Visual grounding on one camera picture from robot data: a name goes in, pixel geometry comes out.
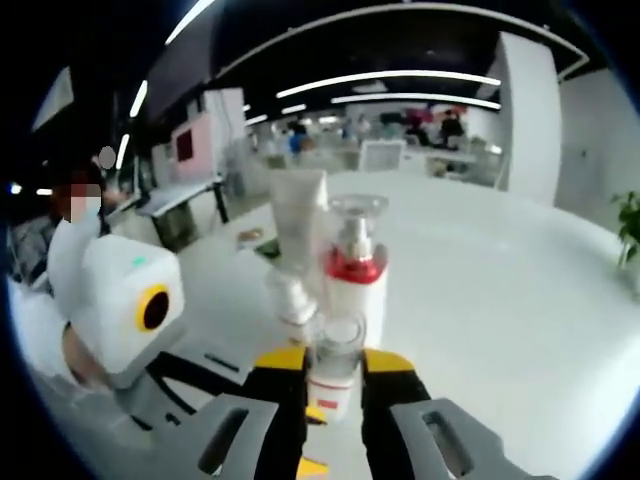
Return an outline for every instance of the black ceiling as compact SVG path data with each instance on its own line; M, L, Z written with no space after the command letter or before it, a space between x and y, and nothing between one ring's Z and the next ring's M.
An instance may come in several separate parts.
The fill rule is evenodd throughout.
M5 60L12 66L8 113L14 140L4 166L9 179L41 186L37 167L45 159L88 157L105 144L116 147L121 131L114 116L126 118L136 90L161 55L164 40L194 0L103 0L76 2L38 0L12 2L17 23L14 49ZM262 43L320 18L372 5L380 0L217 0L220 12L212 74ZM458 1L503 12L552 32L602 58L588 37L546 0ZM463 13L410 11L366 15L333 22L295 35L230 70L220 85L242 86L254 112L277 112L292 104L311 108L335 95L352 94L353 85L319 89L275 100L275 92L337 75L384 69L437 69L484 75L493 60L497 32L506 24ZM559 69L575 54L528 30L510 31L547 43ZM35 136L26 135L40 102L63 67L71 65L76 100ZM477 85L458 81L395 80L391 91L420 91L473 96ZM119 101L114 105L114 91Z

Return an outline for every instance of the ceiling light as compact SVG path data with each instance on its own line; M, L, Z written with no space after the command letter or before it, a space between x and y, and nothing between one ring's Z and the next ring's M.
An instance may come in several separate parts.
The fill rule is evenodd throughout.
M479 100L477 98L458 97L455 95L440 95L437 93L372 93L370 95L351 95L348 97L336 97L331 103L367 102L370 100L432 100L439 102L463 103L478 107L500 110L500 104Z
M142 107L142 102L144 102L144 98L147 96L147 89L149 87L149 83L145 80L140 85L138 89L138 93L136 94L136 98L133 101L133 105L131 105L131 110L129 111L129 117L136 118L138 113L140 113L140 108Z
M397 77L427 77L427 78L448 78L453 80L467 80L470 82L486 83L488 85L500 85L500 80L496 78L482 77L468 73L444 72L440 70L386 70L383 72L357 73L355 75L344 75L342 77L328 78L317 82L307 83L299 87L283 90L276 93L277 98L288 97L296 93L313 90L314 88L327 87L338 83L358 82L362 80L373 80L376 78L397 78Z
M187 14L182 17L182 20L176 25L176 28L173 29L169 38L164 42L165 45L169 45L173 42L180 33L187 28L187 26L195 20L195 18L200 15L205 9L211 5L215 0L198 0L196 4L191 7L191 10L187 12Z
M305 110L306 108L307 108L307 106L304 103L302 103L300 105L294 105L293 107L283 108L282 109L282 114L283 115L287 115L289 113L301 112L302 110Z
M329 123L336 123L339 120L340 119L338 117L320 117L318 119L318 122L322 123L323 125L327 125Z
M244 124L248 127L249 125L254 125L256 123L264 122L268 118L269 117L267 117L266 115L259 115L257 117L250 118L249 120L244 122Z
M118 149L118 158L116 159L116 170L122 168L122 162L124 161L124 154L127 151L127 145L129 144L129 134L122 136L120 140L120 148Z

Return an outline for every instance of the yellow lens ring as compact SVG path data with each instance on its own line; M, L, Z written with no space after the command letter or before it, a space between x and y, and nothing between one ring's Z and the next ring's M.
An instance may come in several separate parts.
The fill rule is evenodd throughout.
M166 285L157 284L145 289L145 291L142 292L142 295L140 295L140 298L138 299L138 306L136 308L136 327L138 327L138 330L141 332L152 332L155 330L155 328L147 328L145 325L145 313L151 300L153 300L156 295L162 293L169 296L169 289Z

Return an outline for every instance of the potted plant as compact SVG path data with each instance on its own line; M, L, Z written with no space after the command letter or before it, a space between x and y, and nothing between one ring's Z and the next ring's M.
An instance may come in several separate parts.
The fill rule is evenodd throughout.
M622 252L618 266L629 272L634 293L640 298L640 192L616 195L613 201L620 206Z

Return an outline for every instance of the pink wall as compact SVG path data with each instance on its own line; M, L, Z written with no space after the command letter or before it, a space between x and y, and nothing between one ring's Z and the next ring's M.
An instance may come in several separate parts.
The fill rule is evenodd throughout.
M211 116L208 113L203 113L198 118L181 125L171 134L173 158L178 159L176 138L189 129L191 129L193 141L193 158L184 162L176 161L177 181L206 179L213 176L214 172Z

